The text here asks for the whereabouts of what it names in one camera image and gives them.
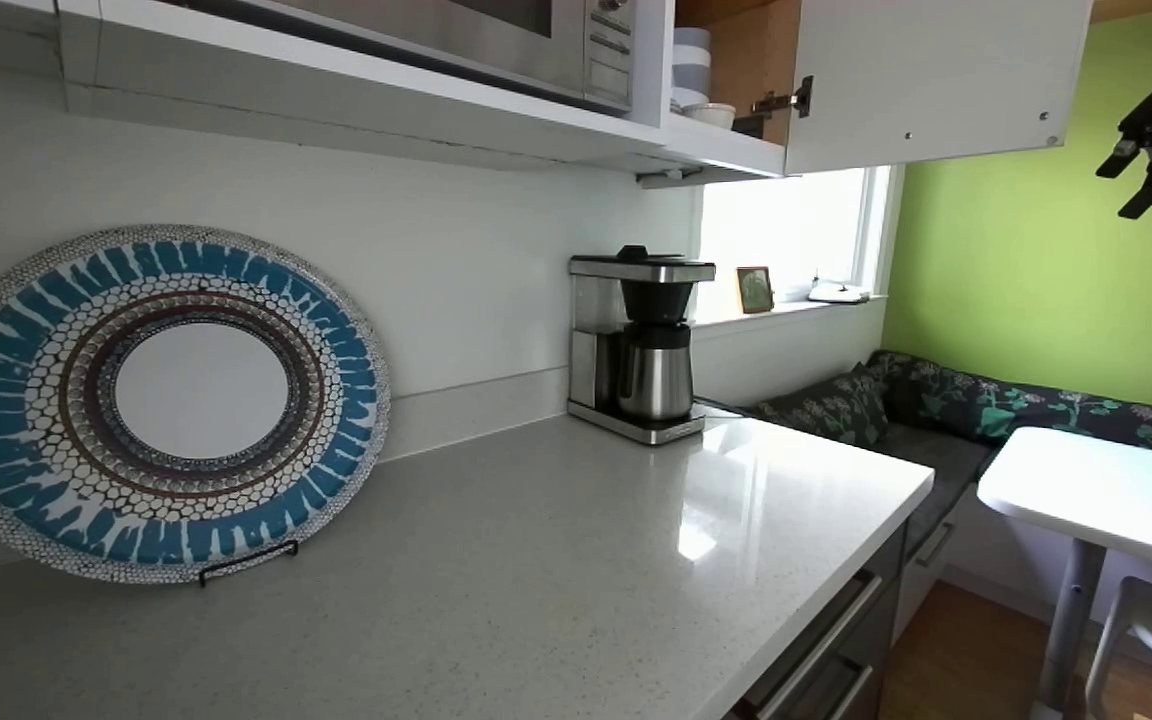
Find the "small framed picture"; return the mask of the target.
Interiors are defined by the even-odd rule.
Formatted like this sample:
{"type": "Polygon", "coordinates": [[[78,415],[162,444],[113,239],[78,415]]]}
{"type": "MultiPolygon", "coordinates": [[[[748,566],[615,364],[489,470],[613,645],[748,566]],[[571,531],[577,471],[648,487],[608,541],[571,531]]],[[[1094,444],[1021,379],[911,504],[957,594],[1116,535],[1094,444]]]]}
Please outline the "small framed picture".
{"type": "Polygon", "coordinates": [[[770,270],[741,270],[737,288],[743,311],[770,311],[777,305],[770,270]]]}

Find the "white dish on windowsill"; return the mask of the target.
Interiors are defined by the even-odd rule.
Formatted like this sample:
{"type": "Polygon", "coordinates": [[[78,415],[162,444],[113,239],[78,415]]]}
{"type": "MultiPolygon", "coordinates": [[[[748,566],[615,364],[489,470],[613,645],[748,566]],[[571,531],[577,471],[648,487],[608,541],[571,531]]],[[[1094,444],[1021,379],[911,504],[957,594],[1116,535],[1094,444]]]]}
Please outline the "white dish on windowsill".
{"type": "Polygon", "coordinates": [[[867,305],[874,292],[859,284],[812,280],[807,302],[812,305],[867,305]]]}

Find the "grey lower drawer cabinet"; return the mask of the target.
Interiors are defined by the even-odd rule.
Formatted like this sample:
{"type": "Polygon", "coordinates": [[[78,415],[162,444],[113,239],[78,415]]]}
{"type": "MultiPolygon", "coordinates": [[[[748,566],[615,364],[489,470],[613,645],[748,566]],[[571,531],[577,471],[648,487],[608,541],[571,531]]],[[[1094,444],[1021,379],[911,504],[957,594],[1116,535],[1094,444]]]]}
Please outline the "grey lower drawer cabinet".
{"type": "Polygon", "coordinates": [[[951,502],[924,502],[724,720],[878,720],[903,571],[951,531],[951,502]]]}

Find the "dark patterned bench cushion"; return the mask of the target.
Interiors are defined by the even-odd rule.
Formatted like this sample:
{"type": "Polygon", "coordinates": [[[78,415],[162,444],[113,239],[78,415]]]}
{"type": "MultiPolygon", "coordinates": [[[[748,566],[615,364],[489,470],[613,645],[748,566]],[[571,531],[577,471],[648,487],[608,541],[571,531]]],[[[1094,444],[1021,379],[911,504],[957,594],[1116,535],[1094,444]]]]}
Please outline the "dark patterned bench cushion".
{"type": "Polygon", "coordinates": [[[927,465],[957,487],[971,485],[1015,427],[1152,447],[1152,405],[971,378],[890,347],[802,393],[752,400],[748,415],[927,465]]]}

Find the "white side table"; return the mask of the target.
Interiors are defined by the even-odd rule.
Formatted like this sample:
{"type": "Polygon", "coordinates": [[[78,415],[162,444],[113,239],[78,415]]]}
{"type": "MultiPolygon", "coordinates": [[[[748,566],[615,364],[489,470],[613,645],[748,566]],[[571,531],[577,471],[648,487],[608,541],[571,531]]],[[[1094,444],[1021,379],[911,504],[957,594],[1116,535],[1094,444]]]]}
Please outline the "white side table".
{"type": "Polygon", "coordinates": [[[980,476],[976,502],[1067,541],[1031,701],[1038,711],[1065,711],[1106,555],[1152,561],[1152,447],[1015,427],[980,476]]]}

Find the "white cabinet door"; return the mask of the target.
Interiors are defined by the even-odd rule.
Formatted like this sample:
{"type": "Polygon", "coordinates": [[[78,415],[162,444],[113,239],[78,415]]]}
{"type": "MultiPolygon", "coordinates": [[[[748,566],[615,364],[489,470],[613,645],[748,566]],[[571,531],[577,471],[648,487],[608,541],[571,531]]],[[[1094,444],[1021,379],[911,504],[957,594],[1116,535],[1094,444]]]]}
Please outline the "white cabinet door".
{"type": "Polygon", "coordinates": [[[1094,0],[802,0],[788,168],[1065,140],[1094,0]]]}

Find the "steel drip coffee maker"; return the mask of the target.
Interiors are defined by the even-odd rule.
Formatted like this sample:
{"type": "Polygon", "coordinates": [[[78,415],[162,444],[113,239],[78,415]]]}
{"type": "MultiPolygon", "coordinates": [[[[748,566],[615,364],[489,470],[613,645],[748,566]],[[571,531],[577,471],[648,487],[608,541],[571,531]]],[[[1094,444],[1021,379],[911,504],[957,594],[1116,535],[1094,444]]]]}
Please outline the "steel drip coffee maker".
{"type": "Polygon", "coordinates": [[[690,309],[712,276],[708,261],[644,245],[571,257],[567,413],[644,447],[697,436],[690,309]]]}

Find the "stacked bowls in cabinet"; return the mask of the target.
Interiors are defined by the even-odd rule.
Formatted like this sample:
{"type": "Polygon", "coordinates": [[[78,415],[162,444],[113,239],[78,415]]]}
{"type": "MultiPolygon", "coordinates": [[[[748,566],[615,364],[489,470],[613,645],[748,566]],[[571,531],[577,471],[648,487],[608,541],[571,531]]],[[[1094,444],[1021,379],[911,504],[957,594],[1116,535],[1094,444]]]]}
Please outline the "stacked bowls in cabinet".
{"type": "Polygon", "coordinates": [[[712,127],[737,122],[737,109],[712,98],[712,44],[703,28],[671,34],[671,111],[712,127]]]}

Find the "white upper cabinet shelf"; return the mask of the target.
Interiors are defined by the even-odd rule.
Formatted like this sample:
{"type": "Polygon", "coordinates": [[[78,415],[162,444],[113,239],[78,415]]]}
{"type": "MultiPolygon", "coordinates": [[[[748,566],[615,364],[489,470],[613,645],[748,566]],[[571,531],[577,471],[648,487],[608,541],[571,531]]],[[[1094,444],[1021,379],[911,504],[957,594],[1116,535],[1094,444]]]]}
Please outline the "white upper cabinet shelf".
{"type": "Polygon", "coordinates": [[[648,0],[634,111],[603,115],[166,0],[0,0],[0,69],[68,111],[494,168],[587,163],[642,183],[780,178],[786,148],[670,109],[671,0],[648,0]]]}

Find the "blue patterned decorative plate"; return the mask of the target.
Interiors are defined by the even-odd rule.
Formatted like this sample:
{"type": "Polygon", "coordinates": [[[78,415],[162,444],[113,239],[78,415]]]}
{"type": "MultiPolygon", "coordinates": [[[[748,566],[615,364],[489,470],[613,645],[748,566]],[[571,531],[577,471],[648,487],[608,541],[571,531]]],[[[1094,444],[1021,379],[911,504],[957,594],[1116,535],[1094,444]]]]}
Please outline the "blue patterned decorative plate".
{"type": "Polygon", "coordinates": [[[0,541],[113,584],[307,541],[365,487],[390,367],[313,264],[219,229],[108,229],[0,276],[0,541]]]}

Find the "stainless steel microwave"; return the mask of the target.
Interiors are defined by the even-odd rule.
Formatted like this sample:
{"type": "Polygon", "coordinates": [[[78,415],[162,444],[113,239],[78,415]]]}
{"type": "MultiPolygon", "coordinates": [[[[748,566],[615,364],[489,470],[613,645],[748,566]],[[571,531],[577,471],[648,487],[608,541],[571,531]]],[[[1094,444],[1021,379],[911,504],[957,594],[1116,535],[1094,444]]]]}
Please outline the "stainless steel microwave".
{"type": "Polygon", "coordinates": [[[634,0],[177,0],[214,15],[624,115],[634,0]]]}

